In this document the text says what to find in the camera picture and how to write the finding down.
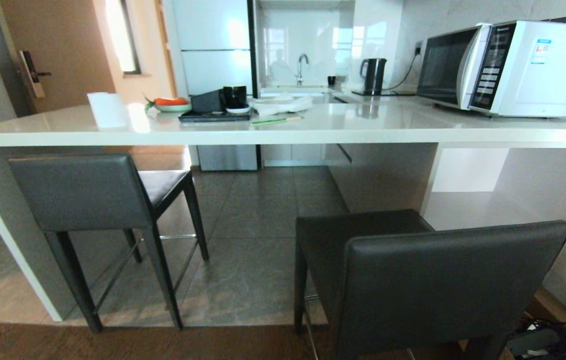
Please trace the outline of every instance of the faucet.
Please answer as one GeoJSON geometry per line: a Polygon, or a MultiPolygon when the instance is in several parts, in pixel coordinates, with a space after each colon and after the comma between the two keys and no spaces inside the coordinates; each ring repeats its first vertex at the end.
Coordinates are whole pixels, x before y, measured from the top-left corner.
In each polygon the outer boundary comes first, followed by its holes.
{"type": "Polygon", "coordinates": [[[296,86],[301,86],[303,84],[303,58],[305,58],[305,64],[310,64],[310,60],[307,59],[307,54],[303,53],[298,57],[298,74],[296,75],[296,86]]]}

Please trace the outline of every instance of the orange vegetable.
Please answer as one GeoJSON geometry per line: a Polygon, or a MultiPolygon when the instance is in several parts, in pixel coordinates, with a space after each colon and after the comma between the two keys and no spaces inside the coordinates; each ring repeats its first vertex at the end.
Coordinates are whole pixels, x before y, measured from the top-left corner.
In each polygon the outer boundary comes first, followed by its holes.
{"type": "Polygon", "coordinates": [[[189,104],[189,101],[187,101],[187,99],[182,98],[182,97],[177,97],[177,98],[164,98],[164,97],[157,97],[154,99],[154,104],[155,105],[159,105],[159,106],[172,106],[172,105],[187,105],[189,104]]]}

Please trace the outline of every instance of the microwave control panel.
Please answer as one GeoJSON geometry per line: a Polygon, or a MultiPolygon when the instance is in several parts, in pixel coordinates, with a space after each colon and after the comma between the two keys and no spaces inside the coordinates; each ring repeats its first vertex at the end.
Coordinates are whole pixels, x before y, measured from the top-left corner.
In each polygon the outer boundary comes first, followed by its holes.
{"type": "Polygon", "coordinates": [[[514,29],[516,29],[515,22],[491,28],[485,55],[470,102],[472,107],[491,109],[498,83],[500,82],[500,75],[505,66],[507,53],[514,36],[514,29]]]}

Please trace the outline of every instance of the white microwave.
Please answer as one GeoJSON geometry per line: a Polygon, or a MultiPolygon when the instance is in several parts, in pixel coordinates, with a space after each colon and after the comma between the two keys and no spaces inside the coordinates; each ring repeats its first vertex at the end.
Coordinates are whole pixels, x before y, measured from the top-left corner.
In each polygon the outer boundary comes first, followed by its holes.
{"type": "Polygon", "coordinates": [[[566,117],[566,23],[485,24],[429,38],[417,95],[491,116],[566,117]]]}

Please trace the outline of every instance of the kitchen island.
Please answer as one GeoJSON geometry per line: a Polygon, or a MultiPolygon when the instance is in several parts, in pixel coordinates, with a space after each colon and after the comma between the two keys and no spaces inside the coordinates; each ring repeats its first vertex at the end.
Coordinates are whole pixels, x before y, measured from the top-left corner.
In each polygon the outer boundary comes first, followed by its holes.
{"type": "MultiPolygon", "coordinates": [[[[60,321],[73,298],[9,172],[11,156],[112,145],[329,144],[326,160],[352,212],[415,208],[437,230],[566,220],[566,120],[491,120],[406,97],[371,106],[317,104],[300,120],[259,126],[180,123],[176,113],[146,114],[139,104],[122,128],[98,129],[88,106],[0,122],[0,234],[60,321]]],[[[122,233],[84,236],[107,252],[105,238],[122,233]]]]}

